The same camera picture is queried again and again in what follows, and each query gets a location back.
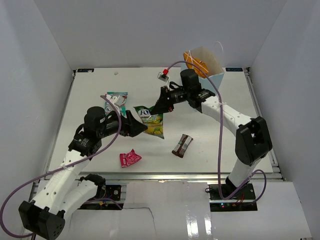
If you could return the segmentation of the yellow green Fox's bag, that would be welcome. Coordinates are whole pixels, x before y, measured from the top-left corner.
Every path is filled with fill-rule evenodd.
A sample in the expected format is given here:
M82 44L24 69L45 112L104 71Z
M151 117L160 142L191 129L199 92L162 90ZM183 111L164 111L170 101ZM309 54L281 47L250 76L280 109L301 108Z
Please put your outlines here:
M153 106L146 107L146 106L135 106L134 107L137 115L139 116L140 120L144 125L147 126L147 130L144 133L159 137L164 139L164 127L163 127L163 114L151 114L151 110Z

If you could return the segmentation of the green Fox's candy bag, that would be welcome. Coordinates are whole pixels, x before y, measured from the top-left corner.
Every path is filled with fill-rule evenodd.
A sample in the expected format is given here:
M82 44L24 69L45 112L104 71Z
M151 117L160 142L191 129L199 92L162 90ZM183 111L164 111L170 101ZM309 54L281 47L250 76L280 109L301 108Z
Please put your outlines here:
M126 117L128 92L108 91L105 96L117 108L119 113Z

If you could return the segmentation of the pink candy packet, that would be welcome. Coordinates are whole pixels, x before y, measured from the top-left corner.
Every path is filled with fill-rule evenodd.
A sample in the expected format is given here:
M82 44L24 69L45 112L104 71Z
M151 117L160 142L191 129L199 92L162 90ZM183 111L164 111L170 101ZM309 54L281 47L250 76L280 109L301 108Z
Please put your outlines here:
M138 155L134 149L132 149L128 153L120 153L119 154L119 160L122 168L127 168L138 161L140 161L142 157Z

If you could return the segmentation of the brown chocolate bar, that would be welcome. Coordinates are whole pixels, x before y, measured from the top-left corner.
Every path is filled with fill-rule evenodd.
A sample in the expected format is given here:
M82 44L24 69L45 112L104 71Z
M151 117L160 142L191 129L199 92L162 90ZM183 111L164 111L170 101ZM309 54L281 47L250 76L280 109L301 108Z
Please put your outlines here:
M187 134L182 134L179 142L176 147L171 151L172 154L183 158L186 150L188 149L190 143L193 141L193 138Z

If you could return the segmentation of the orange Kettle chips bag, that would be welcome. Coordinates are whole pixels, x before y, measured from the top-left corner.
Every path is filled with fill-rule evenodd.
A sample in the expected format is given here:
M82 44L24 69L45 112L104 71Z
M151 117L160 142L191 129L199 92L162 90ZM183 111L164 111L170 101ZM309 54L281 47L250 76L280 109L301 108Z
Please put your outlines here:
M190 51L183 53L183 59L186 61L186 67L188 69L193 69L199 77L206 78L206 75L209 73L209 68L202 60L192 56Z

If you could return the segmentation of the light blue paper bag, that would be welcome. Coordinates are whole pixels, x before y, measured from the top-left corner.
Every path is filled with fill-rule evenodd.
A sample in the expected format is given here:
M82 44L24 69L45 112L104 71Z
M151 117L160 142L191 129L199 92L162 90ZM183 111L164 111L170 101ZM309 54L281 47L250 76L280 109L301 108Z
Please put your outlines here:
M216 57L215 53L213 52L212 49L208 49L204 46L200 46L200 47L196 47L192 50L187 50L191 52L191 55L197 59L200 59L201 61L203 61L207 67L208 67L208 78L214 83L215 87L217 89L219 89L225 71L223 70L218 58ZM188 69L186 66L186 63L182 63L181 64L181 71L184 71ZM198 76L199 79L199 83L201 84L201 88L202 89L206 89L209 90L211 92L213 92L216 96L217 91L216 89L213 87L213 85L208 81L207 78L201 78L200 76Z

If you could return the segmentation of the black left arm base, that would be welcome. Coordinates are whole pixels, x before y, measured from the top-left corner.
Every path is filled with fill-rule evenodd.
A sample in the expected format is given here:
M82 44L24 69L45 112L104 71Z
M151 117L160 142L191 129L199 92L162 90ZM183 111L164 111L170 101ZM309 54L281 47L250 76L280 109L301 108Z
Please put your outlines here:
M121 210L121 185L104 185L99 187L94 197L87 200L84 205L97 210Z

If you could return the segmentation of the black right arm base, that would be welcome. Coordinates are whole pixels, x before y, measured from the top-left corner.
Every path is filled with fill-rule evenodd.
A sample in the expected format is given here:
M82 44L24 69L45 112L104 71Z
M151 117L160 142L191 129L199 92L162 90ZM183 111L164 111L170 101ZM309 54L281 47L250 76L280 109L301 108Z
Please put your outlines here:
M210 184L205 189L209 195L210 211L212 213L224 212L256 212L258 210L256 194L251 183L242 187L231 198L226 199L231 193L228 192L226 184L221 185L221 192L223 198L219 194L219 185Z

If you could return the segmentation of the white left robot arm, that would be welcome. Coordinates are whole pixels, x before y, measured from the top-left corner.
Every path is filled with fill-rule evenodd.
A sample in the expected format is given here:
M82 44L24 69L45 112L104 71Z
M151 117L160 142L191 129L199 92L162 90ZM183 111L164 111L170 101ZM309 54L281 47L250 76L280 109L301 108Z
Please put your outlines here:
M61 170L51 175L45 187L31 201L23 201L18 212L23 226L32 233L55 240L62 233L66 219L86 201L105 196L106 180L96 174L81 178L80 184L71 189L79 173L102 146L102 139L113 134L135 137L147 126L136 120L131 112L125 116L102 107L89 108L84 122L75 131L73 140L61 163Z

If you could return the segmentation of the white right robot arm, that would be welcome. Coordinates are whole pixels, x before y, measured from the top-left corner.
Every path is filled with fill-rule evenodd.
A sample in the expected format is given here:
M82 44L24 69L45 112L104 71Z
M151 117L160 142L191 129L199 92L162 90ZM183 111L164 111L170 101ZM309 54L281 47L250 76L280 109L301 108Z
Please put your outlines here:
M225 180L218 183L218 194L222 200L236 200L244 193L244 186L258 172L257 164L273 148L266 120L240 113L223 103L217 88L214 91L202 87L199 76L193 69L180 72L181 85L169 82L160 88L160 95L151 110L151 115L170 113L174 105L188 102L199 113L220 123L218 157L222 157L223 129L227 128L235 137L236 162Z

